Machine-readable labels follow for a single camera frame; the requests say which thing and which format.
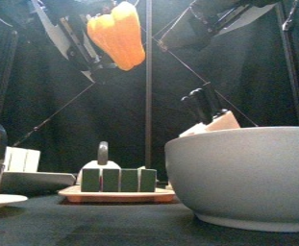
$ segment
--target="white ceramic bowl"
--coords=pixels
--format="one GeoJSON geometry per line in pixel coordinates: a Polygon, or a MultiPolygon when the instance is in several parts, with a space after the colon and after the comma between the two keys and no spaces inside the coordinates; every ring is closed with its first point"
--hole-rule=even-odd
{"type": "Polygon", "coordinates": [[[165,144],[168,179],[197,218],[299,232],[299,127],[224,130],[165,144]]]}

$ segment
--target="metal pole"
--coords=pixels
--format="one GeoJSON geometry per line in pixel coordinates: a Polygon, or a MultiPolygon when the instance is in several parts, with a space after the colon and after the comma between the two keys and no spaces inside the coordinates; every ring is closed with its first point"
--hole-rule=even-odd
{"type": "Polygon", "coordinates": [[[289,87],[291,87],[291,92],[292,92],[292,102],[293,102],[297,125],[299,125],[299,79],[297,79],[297,69],[295,65],[293,47],[291,44],[291,41],[292,41],[291,34],[289,34],[289,31],[284,31],[281,28],[283,23],[285,22],[283,2],[277,3],[276,5],[276,14],[277,14],[277,20],[279,20],[280,35],[281,35],[281,40],[283,40],[283,52],[284,52],[284,59],[285,59],[285,65],[287,65],[289,87]]]}
{"type": "Polygon", "coordinates": [[[146,0],[145,168],[150,167],[150,0],[146,0]]]}

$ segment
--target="black curtain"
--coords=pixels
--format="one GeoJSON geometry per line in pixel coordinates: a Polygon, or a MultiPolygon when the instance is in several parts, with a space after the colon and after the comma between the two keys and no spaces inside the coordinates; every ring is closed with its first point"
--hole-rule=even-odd
{"type": "MultiPolygon", "coordinates": [[[[189,3],[152,1],[153,34],[189,3]]],[[[145,27],[144,1],[137,10],[145,27]]],[[[299,71],[299,14],[291,36],[299,71]]],[[[203,50],[183,48],[173,53],[212,82],[227,99],[221,101],[224,107],[233,111],[243,127],[252,127],[247,118],[259,126],[297,124],[273,10],[244,28],[215,37],[203,50]]],[[[167,180],[164,144],[195,123],[180,99],[201,84],[183,64],[153,45],[150,167],[160,181],[167,180]]],[[[40,171],[78,172],[96,159],[102,140],[109,142],[109,160],[122,168],[144,165],[145,64],[117,72],[54,114],[88,86],[89,80],[62,59],[40,25],[20,32],[1,123],[12,145],[49,119],[18,145],[41,150],[40,171]]]]}

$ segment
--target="cable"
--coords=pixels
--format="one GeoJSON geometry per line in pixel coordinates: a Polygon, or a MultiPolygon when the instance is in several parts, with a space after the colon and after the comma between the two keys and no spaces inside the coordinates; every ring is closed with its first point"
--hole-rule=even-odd
{"type": "Polygon", "coordinates": [[[20,143],[30,137],[30,135],[40,130],[40,128],[52,120],[52,118],[77,100],[77,98],[90,89],[90,87],[94,85],[92,83],[73,98],[64,104],[64,106],[41,122],[40,125],[37,125],[30,132],[28,132],[18,141],[13,144],[13,147],[17,147],[20,143]]]}

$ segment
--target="knife handle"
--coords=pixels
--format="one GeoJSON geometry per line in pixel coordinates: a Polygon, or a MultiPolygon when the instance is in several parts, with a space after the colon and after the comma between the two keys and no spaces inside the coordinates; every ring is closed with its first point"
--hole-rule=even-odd
{"type": "Polygon", "coordinates": [[[205,125],[208,125],[213,120],[212,111],[211,111],[208,101],[207,101],[207,99],[203,96],[203,93],[200,91],[200,88],[197,88],[189,92],[189,98],[192,98],[193,104],[196,105],[196,108],[199,110],[201,122],[205,125]]]}
{"type": "Polygon", "coordinates": [[[223,114],[225,114],[227,110],[223,108],[223,106],[219,102],[219,99],[216,97],[216,91],[215,91],[211,83],[205,83],[203,85],[201,92],[203,92],[204,98],[207,99],[207,102],[208,102],[208,105],[211,108],[211,112],[212,112],[212,116],[219,117],[223,114]]]}

